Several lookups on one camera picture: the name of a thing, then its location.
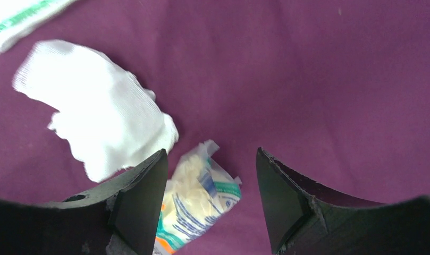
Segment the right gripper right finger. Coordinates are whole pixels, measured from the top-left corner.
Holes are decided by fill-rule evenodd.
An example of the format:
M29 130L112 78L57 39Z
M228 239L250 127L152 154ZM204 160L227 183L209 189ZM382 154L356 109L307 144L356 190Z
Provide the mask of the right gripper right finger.
M256 170L273 254L430 254L430 195L391 204L356 198L262 148Z

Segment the purple cloth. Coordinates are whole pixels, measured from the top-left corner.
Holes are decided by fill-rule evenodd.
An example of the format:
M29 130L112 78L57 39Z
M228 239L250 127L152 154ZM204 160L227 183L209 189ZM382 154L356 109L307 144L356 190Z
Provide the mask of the purple cloth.
M270 254L258 147L340 192L430 194L430 1L78 1L0 55L0 198L63 200L94 186L53 109L12 88L33 45L105 53L174 119L179 158L208 139L242 199L180 254Z

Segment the clear bag of supplies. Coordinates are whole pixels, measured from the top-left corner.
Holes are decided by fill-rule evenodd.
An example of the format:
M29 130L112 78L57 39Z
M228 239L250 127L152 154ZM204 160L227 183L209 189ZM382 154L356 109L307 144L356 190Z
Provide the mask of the clear bag of supplies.
M219 150L207 140L183 155L167 180L154 254L174 254L207 232L242 198L241 179L213 158Z

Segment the white suture packet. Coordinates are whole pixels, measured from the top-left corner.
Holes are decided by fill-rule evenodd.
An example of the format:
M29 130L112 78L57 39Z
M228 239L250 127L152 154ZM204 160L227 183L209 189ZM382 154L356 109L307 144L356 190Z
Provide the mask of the white suture packet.
M74 2L74 0L0 1L0 54Z

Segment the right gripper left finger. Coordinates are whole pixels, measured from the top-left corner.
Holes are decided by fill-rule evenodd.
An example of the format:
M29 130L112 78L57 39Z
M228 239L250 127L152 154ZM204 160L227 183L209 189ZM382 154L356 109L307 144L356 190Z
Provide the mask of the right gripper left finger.
M112 238L130 254L152 254L167 175L160 150L62 202L0 199L0 254L105 254Z

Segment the white gauze wad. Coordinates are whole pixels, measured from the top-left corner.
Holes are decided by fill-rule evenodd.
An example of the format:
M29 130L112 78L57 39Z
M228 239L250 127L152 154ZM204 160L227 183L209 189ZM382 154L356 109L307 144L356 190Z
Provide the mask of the white gauze wad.
M136 76L95 49L64 40L34 44L13 88L55 109L48 128L68 141L88 179L100 183L179 139L171 116Z

